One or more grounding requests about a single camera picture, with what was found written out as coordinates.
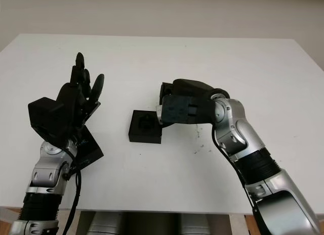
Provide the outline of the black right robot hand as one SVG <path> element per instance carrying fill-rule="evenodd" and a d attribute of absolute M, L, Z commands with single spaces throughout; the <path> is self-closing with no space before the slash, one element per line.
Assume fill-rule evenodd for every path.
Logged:
<path fill-rule="evenodd" d="M 176 79 L 172 83 L 162 83 L 159 94 L 159 104 L 162 105 L 163 98 L 166 95 L 204 97 L 211 99 L 215 94 L 220 94 L 222 98 L 230 98 L 225 90 L 213 88 L 206 83 L 195 80 Z"/>

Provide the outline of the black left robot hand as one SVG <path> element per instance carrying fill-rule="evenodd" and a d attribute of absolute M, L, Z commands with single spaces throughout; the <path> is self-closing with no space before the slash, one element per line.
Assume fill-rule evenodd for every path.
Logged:
<path fill-rule="evenodd" d="M 86 121 L 100 106 L 99 97 L 104 85 L 104 75 L 97 76 L 90 86 L 90 73 L 85 68 L 84 56 L 77 53 L 75 65 L 72 67 L 70 82 L 65 83 L 59 91 L 57 101 L 67 108 L 69 138 L 80 141 Z"/>

